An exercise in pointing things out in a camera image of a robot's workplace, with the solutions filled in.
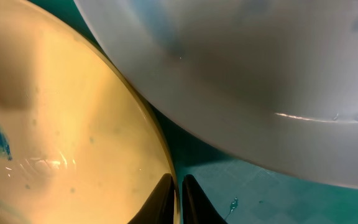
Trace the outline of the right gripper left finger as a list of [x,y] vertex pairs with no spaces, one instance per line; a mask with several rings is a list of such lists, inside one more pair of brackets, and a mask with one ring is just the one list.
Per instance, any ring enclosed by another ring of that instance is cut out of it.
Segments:
[[173,224],[174,208],[175,184],[172,175],[166,173],[128,224]]

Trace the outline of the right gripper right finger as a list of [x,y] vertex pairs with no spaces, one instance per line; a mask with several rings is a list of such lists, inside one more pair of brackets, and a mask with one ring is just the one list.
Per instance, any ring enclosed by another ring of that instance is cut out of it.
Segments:
[[191,174],[183,179],[182,200],[184,224],[227,224]]

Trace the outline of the yellow-green plate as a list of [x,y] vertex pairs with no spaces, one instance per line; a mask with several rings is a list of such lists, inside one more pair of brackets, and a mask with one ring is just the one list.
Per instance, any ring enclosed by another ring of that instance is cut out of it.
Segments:
[[0,1],[0,223],[129,223],[166,173],[151,109],[86,38]]

